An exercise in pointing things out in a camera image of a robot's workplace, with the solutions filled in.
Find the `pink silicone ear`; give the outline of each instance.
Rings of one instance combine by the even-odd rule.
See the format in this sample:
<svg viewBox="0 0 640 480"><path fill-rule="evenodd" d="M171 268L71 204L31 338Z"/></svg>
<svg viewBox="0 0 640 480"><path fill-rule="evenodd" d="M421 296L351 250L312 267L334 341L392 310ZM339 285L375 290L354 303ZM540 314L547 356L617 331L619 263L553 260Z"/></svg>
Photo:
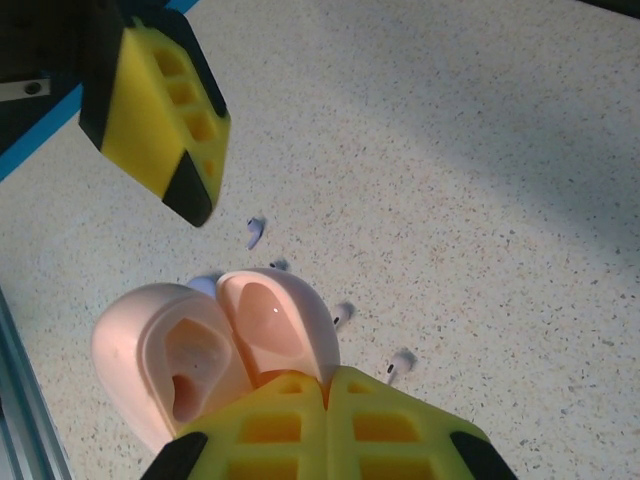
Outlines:
<svg viewBox="0 0 640 480"><path fill-rule="evenodd" d="M218 281L226 313L254 378L296 370L328 384L340 365L338 339L320 296L274 268L232 272Z"/></svg>
<svg viewBox="0 0 640 480"><path fill-rule="evenodd" d="M122 296L98 320L91 348L107 394L156 453L184 424L253 389L218 304L182 285Z"/></svg>

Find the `white speckled surface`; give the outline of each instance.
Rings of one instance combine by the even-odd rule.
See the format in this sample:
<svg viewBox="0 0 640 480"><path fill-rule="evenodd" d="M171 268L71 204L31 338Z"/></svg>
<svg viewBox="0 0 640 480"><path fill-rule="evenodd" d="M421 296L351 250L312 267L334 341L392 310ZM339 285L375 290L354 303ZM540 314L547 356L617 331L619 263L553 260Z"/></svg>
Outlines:
<svg viewBox="0 0 640 480"><path fill-rule="evenodd" d="M77 478L151 461L90 364L106 305L281 256L358 307L345 363L381 378L410 348L398 388L476 422L522 478L640 476L640 22L571 0L188 17L234 119L203 229L76 120L0 185L0 285Z"/></svg>

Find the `metal rail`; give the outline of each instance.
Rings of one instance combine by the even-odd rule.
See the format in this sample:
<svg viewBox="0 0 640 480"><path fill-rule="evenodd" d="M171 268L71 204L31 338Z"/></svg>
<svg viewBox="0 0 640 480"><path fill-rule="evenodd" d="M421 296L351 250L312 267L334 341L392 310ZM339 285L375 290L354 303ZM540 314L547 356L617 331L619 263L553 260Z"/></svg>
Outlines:
<svg viewBox="0 0 640 480"><path fill-rule="evenodd" d="M71 480L27 353L0 290L0 477Z"/></svg>

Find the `earbud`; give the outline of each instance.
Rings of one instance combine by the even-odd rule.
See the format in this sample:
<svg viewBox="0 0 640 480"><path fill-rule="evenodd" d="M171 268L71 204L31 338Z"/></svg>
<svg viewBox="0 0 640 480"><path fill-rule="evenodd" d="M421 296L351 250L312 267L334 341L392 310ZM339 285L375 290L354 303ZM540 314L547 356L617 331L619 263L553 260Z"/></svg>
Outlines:
<svg viewBox="0 0 640 480"><path fill-rule="evenodd" d="M264 232L264 220L259 220L256 217L253 217L247 222L247 230L251 233L251 240L247 243L247 249L252 250L253 247L258 244L260 238L262 238L262 233Z"/></svg>
<svg viewBox="0 0 640 480"><path fill-rule="evenodd" d="M216 298L216 283L222 275L222 272L215 272L211 275L192 278L187 282L187 287Z"/></svg>
<svg viewBox="0 0 640 480"><path fill-rule="evenodd" d="M333 320L333 326L337 329L343 323L347 322L355 313L355 307L348 303L343 302L334 306L331 309L331 319Z"/></svg>
<svg viewBox="0 0 640 480"><path fill-rule="evenodd" d="M391 357L387 366L387 385L391 385L398 376L409 373L415 363L416 357L409 350L402 350L396 353Z"/></svg>
<svg viewBox="0 0 640 480"><path fill-rule="evenodd" d="M282 270L283 272L289 271L289 262L287 262L284 258L279 258L277 260L274 260L269 264L269 266L277 270Z"/></svg>

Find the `yellow gripper pad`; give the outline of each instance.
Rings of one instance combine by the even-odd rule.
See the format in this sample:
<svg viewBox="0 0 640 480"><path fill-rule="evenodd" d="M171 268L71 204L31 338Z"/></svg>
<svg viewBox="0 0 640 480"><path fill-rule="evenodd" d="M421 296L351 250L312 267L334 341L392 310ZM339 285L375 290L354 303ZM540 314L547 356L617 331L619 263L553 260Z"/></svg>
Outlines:
<svg viewBox="0 0 640 480"><path fill-rule="evenodd" d="M108 159L194 226L213 212L231 120L177 11L111 13L100 62L83 79L80 126Z"/></svg>
<svg viewBox="0 0 640 480"><path fill-rule="evenodd" d="M467 480L515 476L473 424L340 367L328 395L286 373L194 421L143 480Z"/></svg>

